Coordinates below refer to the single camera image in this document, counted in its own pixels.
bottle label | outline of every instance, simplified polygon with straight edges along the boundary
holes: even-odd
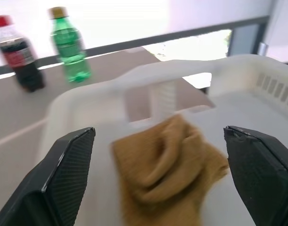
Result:
[[[22,67],[35,61],[29,47],[14,52],[3,52],[3,55],[12,68]]]
[[[78,55],[81,52],[79,42],[72,44],[57,45],[57,49],[61,57],[72,57]]]

white plastic basket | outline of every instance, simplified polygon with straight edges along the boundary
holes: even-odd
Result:
[[[75,225],[123,225],[110,143],[174,114],[174,80],[205,72],[212,73],[209,96],[216,107],[181,113],[201,128],[209,142],[226,154],[223,128],[235,125],[275,136],[288,147],[288,66],[267,57],[160,62],[139,66],[112,81],[70,90],[49,108],[37,163],[57,138],[88,126],[96,129],[88,186]],[[124,92],[144,85],[151,87],[152,118],[129,123]],[[254,225],[231,175],[208,193],[202,217],[206,226]]]

red label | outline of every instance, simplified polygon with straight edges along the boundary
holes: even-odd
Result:
[[[3,53],[10,67],[22,67],[34,62],[34,57],[29,48],[24,48],[15,52]]]

bottle cap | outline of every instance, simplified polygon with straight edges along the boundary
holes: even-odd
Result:
[[[11,24],[9,16],[0,15],[0,27],[8,26]]]
[[[54,7],[50,9],[50,12],[54,19],[66,17],[65,7]]]

towel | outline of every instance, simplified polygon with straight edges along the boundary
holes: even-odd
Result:
[[[228,161],[175,115],[113,143],[127,226],[200,226],[200,207]]]

